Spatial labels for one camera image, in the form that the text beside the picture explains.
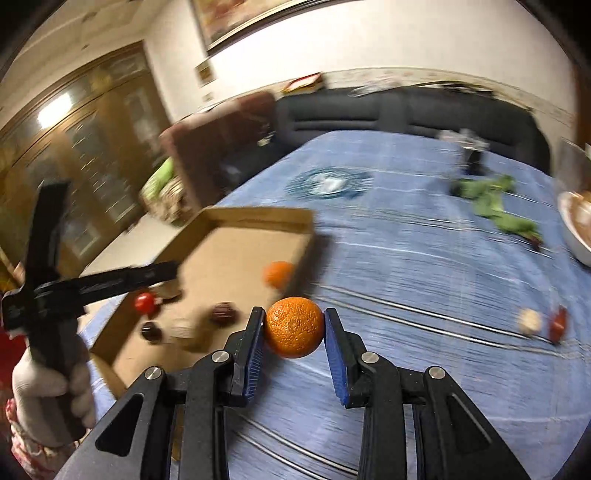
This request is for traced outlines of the left white-gloved hand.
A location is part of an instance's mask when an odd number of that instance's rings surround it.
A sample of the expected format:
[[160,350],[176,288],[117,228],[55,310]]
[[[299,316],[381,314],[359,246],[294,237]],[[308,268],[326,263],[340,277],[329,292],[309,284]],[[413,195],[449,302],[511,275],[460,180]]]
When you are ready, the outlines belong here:
[[66,377],[35,361],[30,348],[26,348],[12,372],[12,385],[19,424],[34,441],[49,448],[73,443],[67,437],[61,410],[50,411],[45,407],[45,404],[52,406],[57,398],[66,394],[72,396],[69,411],[81,422],[84,431],[95,426],[95,401],[88,361],[88,350],[80,341],[78,362],[71,375]]

